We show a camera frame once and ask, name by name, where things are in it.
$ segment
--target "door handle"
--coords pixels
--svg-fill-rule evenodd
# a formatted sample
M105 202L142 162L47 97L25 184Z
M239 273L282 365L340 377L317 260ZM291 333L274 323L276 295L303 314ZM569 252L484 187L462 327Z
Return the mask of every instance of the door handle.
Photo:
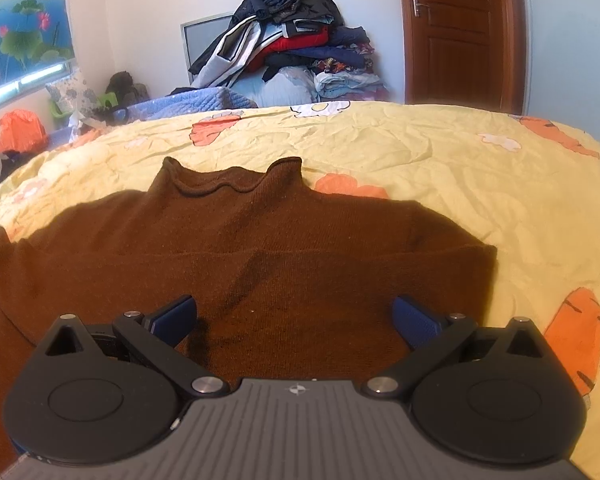
M418 0L413 0L413 15L420 17L420 7L429 7L427 4L421 4Z

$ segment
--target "yellow bedspread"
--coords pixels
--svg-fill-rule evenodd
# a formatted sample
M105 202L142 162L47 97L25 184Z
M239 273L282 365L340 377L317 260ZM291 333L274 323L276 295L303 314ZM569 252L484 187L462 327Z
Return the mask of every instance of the yellow bedspread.
M553 325L552 345L590 402L573 459L600 479L600 144L590 136L435 105L192 114L129 124L37 156L0 186L0 225L18 239L69 206L146 190L167 155L197 171L265 171L299 155L308 186L417 200L496 245L488 324L529 316L540 330Z

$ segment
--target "window curtain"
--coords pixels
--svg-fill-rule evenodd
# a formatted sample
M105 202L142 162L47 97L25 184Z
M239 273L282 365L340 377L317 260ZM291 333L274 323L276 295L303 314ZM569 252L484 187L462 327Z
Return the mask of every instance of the window curtain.
M0 0L0 86L73 57L64 0Z

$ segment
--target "orange bag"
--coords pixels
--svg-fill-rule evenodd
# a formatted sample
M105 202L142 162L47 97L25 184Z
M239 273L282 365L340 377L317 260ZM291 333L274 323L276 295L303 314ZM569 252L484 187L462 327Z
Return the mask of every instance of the orange bag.
M45 151L49 138L38 116L28 110L14 110L0 118L0 153Z

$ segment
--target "orange carrot print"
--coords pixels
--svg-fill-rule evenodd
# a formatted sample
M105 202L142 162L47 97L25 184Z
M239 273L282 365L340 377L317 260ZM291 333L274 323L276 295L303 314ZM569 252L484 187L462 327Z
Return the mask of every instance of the orange carrot print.
M544 337L584 396L600 368L600 304L588 288L577 288L562 302Z
M191 125L189 139L194 146L208 146L225 130L240 120L242 111L227 111L205 117Z
M582 144L580 144L579 140L568 136L551 121L547 121L546 119L539 119L537 117L515 117L515 119L518 119L520 121L520 124L526 126L529 130L531 130L537 136L542 137L543 139L553 140L554 142L563 145L567 150L571 150L572 152L594 156L595 158L600 158L600 154L598 152L588 150Z
M352 196L389 198L383 187L359 186L358 181L352 176L337 173L327 173L315 183L314 189L325 194L338 193Z

